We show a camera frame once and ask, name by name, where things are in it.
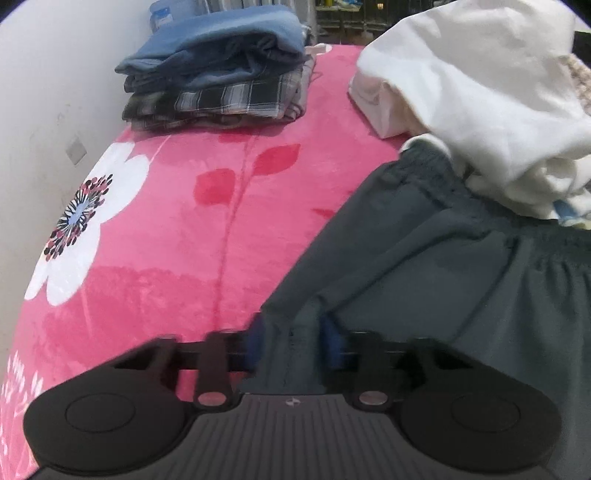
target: flower center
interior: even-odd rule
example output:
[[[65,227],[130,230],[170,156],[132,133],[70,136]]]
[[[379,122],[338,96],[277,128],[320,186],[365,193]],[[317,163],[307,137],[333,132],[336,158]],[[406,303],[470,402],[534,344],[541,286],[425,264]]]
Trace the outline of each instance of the flower center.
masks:
[[[43,253],[46,261],[56,259],[65,248],[76,243],[88,227],[90,219],[94,217],[96,209],[105,202],[103,197],[109,191],[112,181],[113,175],[109,175],[94,177],[82,184],[57,221],[57,226],[45,245]]]

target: black and white plaid fabric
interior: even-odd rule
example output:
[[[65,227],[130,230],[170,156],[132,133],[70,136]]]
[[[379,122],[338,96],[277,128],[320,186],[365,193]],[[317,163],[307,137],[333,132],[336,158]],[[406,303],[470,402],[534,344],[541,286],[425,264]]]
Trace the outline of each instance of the black and white plaid fabric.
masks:
[[[134,130],[174,129],[185,125],[242,127],[265,120],[293,121],[305,110],[314,60],[274,78],[215,86],[197,92],[134,94],[123,119]]]

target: pink bedsheet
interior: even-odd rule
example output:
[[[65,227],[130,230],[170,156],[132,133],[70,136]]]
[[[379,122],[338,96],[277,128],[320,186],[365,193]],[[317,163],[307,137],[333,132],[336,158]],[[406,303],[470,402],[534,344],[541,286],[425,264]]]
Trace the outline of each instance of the pink bedsheet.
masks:
[[[250,131],[124,132],[41,255],[0,399],[5,480],[35,468],[22,415],[40,392],[160,334],[242,328],[401,141],[347,96],[357,47],[318,57],[306,115]]]

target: stack of folded clothes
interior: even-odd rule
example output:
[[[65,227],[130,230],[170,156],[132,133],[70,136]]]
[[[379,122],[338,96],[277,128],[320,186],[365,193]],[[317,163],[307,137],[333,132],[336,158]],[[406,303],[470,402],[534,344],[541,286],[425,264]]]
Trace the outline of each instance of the stack of folded clothes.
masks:
[[[163,25],[115,69],[132,92],[136,130],[290,122],[303,115],[314,60],[281,5],[220,11]]]

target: elastic waistband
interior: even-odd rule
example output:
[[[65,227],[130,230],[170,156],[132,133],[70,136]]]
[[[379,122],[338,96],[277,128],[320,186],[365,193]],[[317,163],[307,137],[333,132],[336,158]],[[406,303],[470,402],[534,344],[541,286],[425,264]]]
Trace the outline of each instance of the elastic waistband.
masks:
[[[494,200],[474,194],[455,174],[447,156],[427,141],[413,142],[392,163],[389,172],[486,229],[532,238],[541,250],[591,266],[591,232],[560,226],[556,220],[520,216]]]

